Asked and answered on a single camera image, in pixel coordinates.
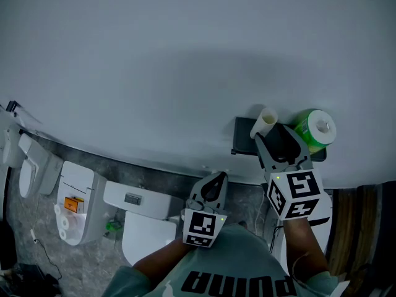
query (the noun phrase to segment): toilet tank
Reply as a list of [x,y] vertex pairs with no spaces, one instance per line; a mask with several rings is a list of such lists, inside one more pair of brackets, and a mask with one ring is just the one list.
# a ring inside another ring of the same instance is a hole
[[106,182],[103,200],[115,207],[160,220],[180,215],[184,207],[180,198],[112,181]]

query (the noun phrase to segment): flush button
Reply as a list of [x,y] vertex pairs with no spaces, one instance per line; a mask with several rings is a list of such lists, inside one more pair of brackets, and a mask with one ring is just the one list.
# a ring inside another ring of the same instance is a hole
[[132,204],[132,205],[140,205],[140,202],[142,201],[142,197],[135,195],[135,194],[131,194],[130,192],[127,192],[125,194],[125,202],[127,202],[128,204]]

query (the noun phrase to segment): green toilet paper roll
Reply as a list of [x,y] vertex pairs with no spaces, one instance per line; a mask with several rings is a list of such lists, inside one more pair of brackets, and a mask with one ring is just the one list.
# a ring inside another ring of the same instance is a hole
[[322,110],[312,110],[300,117],[295,131],[307,143],[311,155],[334,142],[337,136],[332,117]]

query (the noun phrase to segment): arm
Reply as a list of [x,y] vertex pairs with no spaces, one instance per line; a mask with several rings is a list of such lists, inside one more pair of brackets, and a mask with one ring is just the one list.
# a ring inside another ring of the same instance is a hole
[[326,258],[306,218],[286,220],[283,227],[290,275],[294,274],[305,283],[311,277],[329,271]]
[[175,239],[162,249],[138,261],[133,268],[140,271],[157,286],[194,246],[184,244],[182,238]]

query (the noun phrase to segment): black shelf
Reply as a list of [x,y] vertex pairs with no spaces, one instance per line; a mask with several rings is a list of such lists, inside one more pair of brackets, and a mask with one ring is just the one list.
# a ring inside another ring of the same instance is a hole
[[[240,118],[236,117],[235,119],[235,128],[234,128],[234,141],[233,148],[231,150],[231,154],[244,154],[244,155],[253,155],[257,156],[256,144],[254,140],[250,138],[250,131],[255,123],[256,119],[248,119],[248,118]],[[266,135],[265,140],[270,142],[271,145],[274,146],[275,149],[279,149],[279,131],[278,126],[280,124],[276,123],[276,125],[272,128],[272,130]],[[311,161],[324,161],[327,157],[326,148],[318,151],[315,154],[311,155]]]

